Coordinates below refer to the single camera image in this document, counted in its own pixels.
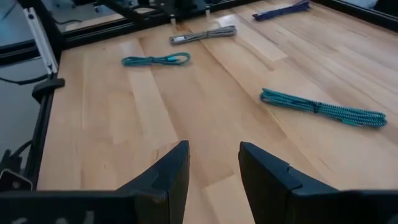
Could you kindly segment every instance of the metal bracket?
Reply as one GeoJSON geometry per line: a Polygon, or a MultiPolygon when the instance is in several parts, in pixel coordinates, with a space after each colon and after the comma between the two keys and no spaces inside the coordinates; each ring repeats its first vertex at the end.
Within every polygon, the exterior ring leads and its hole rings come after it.
{"type": "Polygon", "coordinates": [[[47,38],[47,34],[43,30],[42,23],[37,17],[35,9],[33,7],[24,9],[24,14],[30,27],[30,31],[32,31],[33,33],[36,46],[39,50],[40,56],[42,57],[45,69],[47,70],[47,74],[50,75],[52,73],[57,73],[57,60],[55,59],[51,45],[47,38]]]}

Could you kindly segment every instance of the usb cable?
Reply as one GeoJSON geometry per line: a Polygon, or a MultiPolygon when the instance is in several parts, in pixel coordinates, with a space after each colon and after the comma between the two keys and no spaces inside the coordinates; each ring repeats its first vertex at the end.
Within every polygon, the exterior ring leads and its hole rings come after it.
{"type": "Polygon", "coordinates": [[[211,38],[211,37],[230,37],[235,35],[237,32],[235,26],[226,26],[226,27],[220,27],[217,29],[212,29],[200,33],[194,33],[194,34],[185,34],[185,35],[176,35],[173,37],[170,37],[170,44],[176,45],[176,44],[184,44],[188,42],[192,42],[195,40],[201,40],[201,39],[206,39],[206,38],[211,38]]]}
{"type": "Polygon", "coordinates": [[[127,67],[152,65],[155,63],[161,65],[182,65],[188,62],[190,59],[191,55],[189,53],[180,52],[164,57],[126,57],[122,59],[122,65],[127,67]],[[185,60],[181,60],[178,57],[185,57],[185,60]]]}

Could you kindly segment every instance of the black plastic part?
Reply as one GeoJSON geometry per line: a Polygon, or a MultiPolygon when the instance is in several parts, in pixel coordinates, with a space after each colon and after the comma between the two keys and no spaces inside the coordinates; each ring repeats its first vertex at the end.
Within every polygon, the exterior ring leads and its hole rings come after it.
{"type": "Polygon", "coordinates": [[[32,182],[9,169],[4,169],[0,174],[0,192],[12,190],[32,190],[32,182]]]}
{"type": "Polygon", "coordinates": [[[239,166],[254,220],[263,223],[390,223],[396,190],[338,191],[242,142],[239,166]]]}
{"type": "Polygon", "coordinates": [[[13,156],[11,154],[11,150],[7,149],[1,158],[0,172],[4,169],[10,169],[16,173],[19,173],[21,171],[21,164],[22,164],[22,157],[13,156]]]}
{"type": "Polygon", "coordinates": [[[373,9],[398,17],[398,4],[396,1],[378,0],[373,9]]]}
{"type": "Polygon", "coordinates": [[[181,224],[189,183],[189,146],[182,141],[116,191],[0,193],[0,223],[181,224]]]}
{"type": "Polygon", "coordinates": [[[40,103],[44,95],[48,95],[54,92],[55,89],[65,86],[65,80],[63,78],[56,78],[47,80],[45,82],[37,84],[32,91],[32,96],[35,100],[40,103]]]}

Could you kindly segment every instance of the wooden tabletop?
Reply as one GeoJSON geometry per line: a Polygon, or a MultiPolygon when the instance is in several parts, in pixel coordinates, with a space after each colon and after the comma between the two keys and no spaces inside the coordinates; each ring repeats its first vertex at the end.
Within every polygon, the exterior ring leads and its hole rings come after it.
{"type": "Polygon", "coordinates": [[[38,188],[116,189],[180,140],[190,141],[185,223],[253,223],[239,174],[248,141],[337,189],[398,188],[398,36],[312,4],[256,2],[62,54],[38,188]],[[175,34],[234,24],[236,37],[178,46],[175,34]],[[123,67],[128,56],[189,52],[184,66],[123,67]],[[266,87],[381,111],[381,129],[264,104],[266,87]]]}

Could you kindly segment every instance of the cable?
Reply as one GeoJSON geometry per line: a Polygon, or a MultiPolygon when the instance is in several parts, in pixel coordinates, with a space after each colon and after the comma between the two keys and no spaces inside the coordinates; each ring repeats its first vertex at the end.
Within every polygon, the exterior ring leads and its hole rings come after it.
{"type": "Polygon", "coordinates": [[[13,83],[13,84],[17,84],[17,85],[27,85],[27,84],[31,84],[31,83],[35,83],[35,82],[39,82],[39,81],[45,80],[48,77],[49,77],[48,75],[42,75],[42,76],[39,76],[37,78],[32,78],[30,80],[21,80],[21,81],[14,81],[14,80],[9,80],[9,79],[0,77],[0,81],[13,83]]]}
{"type": "Polygon", "coordinates": [[[263,92],[260,95],[261,101],[272,105],[284,106],[302,111],[311,111],[353,126],[371,126],[378,128],[387,124],[386,115],[380,112],[328,105],[326,103],[307,100],[266,88],[262,90],[263,92]]]}
{"type": "Polygon", "coordinates": [[[254,19],[256,21],[263,21],[266,19],[272,19],[273,17],[276,17],[276,16],[281,16],[284,14],[306,11],[309,8],[310,8],[310,1],[303,0],[303,1],[300,1],[296,4],[294,4],[293,6],[285,7],[282,9],[260,12],[258,14],[253,14],[252,16],[254,17],[254,19]]]}
{"type": "Polygon", "coordinates": [[[230,37],[235,35],[237,32],[235,26],[226,26],[226,27],[220,27],[217,29],[212,29],[196,34],[185,34],[185,35],[176,35],[173,37],[170,37],[169,41],[170,44],[176,45],[176,44],[184,44],[188,43],[191,41],[195,40],[202,40],[205,38],[210,38],[210,37],[230,37]]]}
{"type": "Polygon", "coordinates": [[[15,1],[14,4],[7,10],[4,16],[0,19],[0,22],[7,19],[7,17],[11,14],[11,12],[15,9],[16,6],[17,6],[17,1],[15,1]]]}
{"type": "Polygon", "coordinates": [[[56,23],[58,25],[65,25],[65,24],[68,24],[68,23],[71,23],[71,22],[82,22],[81,20],[78,20],[78,19],[71,19],[71,20],[68,20],[68,21],[59,22],[54,17],[52,18],[52,20],[54,21],[54,23],[56,23]]]}
{"type": "Polygon", "coordinates": [[[170,54],[164,57],[126,57],[122,59],[122,65],[131,67],[131,66],[140,66],[140,65],[152,65],[155,63],[161,65],[182,65],[185,62],[188,62],[191,59],[191,55],[185,52],[170,54]],[[180,60],[176,57],[186,57],[185,60],[180,60]]]}

